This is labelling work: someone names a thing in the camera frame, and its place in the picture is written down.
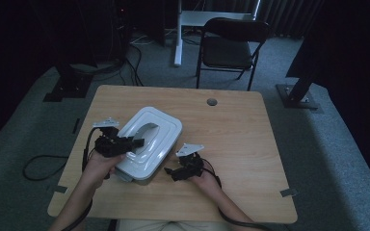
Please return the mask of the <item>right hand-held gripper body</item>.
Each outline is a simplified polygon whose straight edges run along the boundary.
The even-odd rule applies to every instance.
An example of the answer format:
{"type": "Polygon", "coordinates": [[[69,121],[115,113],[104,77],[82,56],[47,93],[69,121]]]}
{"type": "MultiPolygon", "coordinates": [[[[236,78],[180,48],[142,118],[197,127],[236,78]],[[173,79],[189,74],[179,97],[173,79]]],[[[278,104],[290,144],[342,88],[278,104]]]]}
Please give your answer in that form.
{"type": "Polygon", "coordinates": [[[199,156],[198,152],[203,149],[202,144],[190,144],[185,143],[176,153],[179,158],[179,163],[182,167],[182,172],[176,174],[178,176],[201,176],[203,168],[203,160],[199,156]]]}

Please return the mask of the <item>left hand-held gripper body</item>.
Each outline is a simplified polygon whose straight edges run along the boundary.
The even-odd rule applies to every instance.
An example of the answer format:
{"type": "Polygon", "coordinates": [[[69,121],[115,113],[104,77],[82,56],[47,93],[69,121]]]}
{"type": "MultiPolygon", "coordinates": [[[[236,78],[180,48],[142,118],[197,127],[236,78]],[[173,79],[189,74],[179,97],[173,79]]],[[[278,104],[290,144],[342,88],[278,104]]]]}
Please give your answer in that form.
{"type": "Polygon", "coordinates": [[[118,126],[119,122],[110,117],[92,125],[93,129],[99,129],[102,132],[94,142],[94,150],[106,158],[122,155],[132,150],[130,139],[118,136],[118,126]]]}

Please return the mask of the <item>white storage box lid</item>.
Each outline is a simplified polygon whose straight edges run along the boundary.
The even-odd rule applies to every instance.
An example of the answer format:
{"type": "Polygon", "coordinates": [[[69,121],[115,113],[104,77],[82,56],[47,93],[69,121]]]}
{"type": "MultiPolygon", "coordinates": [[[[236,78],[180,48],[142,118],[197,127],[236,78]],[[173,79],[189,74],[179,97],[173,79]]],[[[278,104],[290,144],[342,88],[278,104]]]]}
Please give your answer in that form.
{"type": "Polygon", "coordinates": [[[126,153],[116,165],[130,175],[141,170],[157,169],[171,151],[182,131],[179,119],[153,107],[140,109],[119,131],[120,137],[144,139],[143,147],[126,153]]]}

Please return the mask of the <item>person's left hand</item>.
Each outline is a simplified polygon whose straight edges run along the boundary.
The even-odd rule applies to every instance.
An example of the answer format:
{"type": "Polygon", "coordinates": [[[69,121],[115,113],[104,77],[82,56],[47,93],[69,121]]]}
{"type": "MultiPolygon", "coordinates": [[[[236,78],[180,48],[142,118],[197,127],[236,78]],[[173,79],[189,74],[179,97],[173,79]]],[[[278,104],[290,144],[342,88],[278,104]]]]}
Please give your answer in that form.
{"type": "Polygon", "coordinates": [[[94,152],[81,176],[81,183],[85,188],[95,190],[99,188],[104,178],[114,172],[116,164],[124,159],[123,155],[106,158],[94,152]]]}

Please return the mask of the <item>person's right hand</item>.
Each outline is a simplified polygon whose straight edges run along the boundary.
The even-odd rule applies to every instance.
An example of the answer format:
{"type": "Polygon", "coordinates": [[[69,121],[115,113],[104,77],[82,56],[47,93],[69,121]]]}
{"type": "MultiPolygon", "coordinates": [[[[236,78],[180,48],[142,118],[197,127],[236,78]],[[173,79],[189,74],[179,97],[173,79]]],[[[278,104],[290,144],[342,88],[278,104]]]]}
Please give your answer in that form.
{"type": "Polygon", "coordinates": [[[191,177],[190,181],[210,197],[215,197],[221,190],[216,178],[207,172],[204,172],[201,176],[191,177]]]}

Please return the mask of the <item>black stand with square base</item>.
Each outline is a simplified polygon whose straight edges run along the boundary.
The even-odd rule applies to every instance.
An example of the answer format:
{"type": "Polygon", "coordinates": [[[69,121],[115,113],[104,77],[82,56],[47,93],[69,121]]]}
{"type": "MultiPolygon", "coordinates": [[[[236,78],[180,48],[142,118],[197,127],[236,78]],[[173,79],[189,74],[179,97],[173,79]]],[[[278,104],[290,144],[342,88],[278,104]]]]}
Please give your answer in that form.
{"type": "Polygon", "coordinates": [[[69,64],[56,64],[60,77],[47,93],[44,102],[61,102],[64,98],[85,98],[93,80],[93,75],[76,71],[69,64]]]}

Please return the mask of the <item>black computer tower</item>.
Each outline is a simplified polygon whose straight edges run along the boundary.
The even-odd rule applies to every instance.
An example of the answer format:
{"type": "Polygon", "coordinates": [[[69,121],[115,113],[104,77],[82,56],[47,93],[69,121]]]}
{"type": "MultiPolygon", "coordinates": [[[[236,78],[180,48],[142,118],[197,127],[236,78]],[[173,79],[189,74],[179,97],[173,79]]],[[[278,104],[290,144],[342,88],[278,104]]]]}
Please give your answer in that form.
{"type": "Polygon", "coordinates": [[[125,59],[131,36],[130,10],[128,0],[110,0],[111,48],[109,57],[125,59]]]}

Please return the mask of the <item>black folding chair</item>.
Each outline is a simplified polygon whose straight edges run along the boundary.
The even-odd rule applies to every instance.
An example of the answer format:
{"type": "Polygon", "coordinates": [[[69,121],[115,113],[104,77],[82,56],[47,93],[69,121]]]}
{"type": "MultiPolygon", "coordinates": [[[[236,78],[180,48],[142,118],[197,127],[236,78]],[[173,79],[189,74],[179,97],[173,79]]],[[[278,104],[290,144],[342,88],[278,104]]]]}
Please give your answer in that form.
{"type": "Polygon", "coordinates": [[[236,72],[240,80],[249,70],[247,91],[251,90],[259,52],[270,34],[267,22],[247,19],[214,17],[201,29],[196,70],[199,88],[203,70],[236,72]]]}

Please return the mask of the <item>black stand with gray base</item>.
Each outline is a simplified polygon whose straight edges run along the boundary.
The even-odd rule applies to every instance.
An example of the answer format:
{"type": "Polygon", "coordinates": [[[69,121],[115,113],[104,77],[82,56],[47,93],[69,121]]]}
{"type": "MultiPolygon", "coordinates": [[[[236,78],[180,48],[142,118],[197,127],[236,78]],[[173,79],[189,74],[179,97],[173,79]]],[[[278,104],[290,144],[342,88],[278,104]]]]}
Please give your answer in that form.
{"type": "Polygon", "coordinates": [[[317,111],[320,106],[309,92],[311,78],[300,78],[295,85],[277,84],[277,92],[285,108],[317,111]]]}

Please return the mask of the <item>dark curtain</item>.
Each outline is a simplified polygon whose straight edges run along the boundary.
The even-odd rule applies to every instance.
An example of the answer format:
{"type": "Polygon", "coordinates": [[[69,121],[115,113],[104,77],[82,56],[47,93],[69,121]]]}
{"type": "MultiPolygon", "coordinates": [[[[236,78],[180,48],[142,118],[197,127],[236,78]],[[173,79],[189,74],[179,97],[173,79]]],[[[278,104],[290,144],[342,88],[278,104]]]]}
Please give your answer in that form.
{"type": "Polygon", "coordinates": [[[370,0],[325,0],[287,75],[328,90],[370,168],[370,0]]]}
{"type": "Polygon", "coordinates": [[[52,66],[48,41],[29,0],[0,0],[0,130],[52,66]]]}

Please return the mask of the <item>gray pleated curtain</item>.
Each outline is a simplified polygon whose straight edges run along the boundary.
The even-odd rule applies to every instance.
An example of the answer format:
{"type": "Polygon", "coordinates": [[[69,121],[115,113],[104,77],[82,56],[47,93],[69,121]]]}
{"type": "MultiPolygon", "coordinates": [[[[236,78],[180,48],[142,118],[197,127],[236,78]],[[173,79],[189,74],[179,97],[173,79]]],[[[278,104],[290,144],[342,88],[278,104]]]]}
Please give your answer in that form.
{"type": "Polygon", "coordinates": [[[202,0],[209,12],[251,13],[271,27],[272,37],[304,38],[325,0],[202,0]]]}

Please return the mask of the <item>white desk frame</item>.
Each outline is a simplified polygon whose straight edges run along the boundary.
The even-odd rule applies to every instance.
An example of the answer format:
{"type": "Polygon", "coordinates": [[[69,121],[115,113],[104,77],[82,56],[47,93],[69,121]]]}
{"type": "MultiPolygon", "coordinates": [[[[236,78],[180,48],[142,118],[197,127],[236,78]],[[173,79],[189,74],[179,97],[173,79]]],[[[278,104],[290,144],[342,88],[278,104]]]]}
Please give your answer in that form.
{"type": "Polygon", "coordinates": [[[252,10],[250,13],[228,13],[228,12],[201,12],[196,10],[184,11],[182,9],[182,0],[178,0],[177,4],[177,27],[176,27],[176,46],[174,53],[173,64],[181,66],[182,64],[182,27],[201,27],[209,19],[214,17],[226,17],[232,19],[250,19],[256,20],[261,0],[253,0],[252,10]]]}

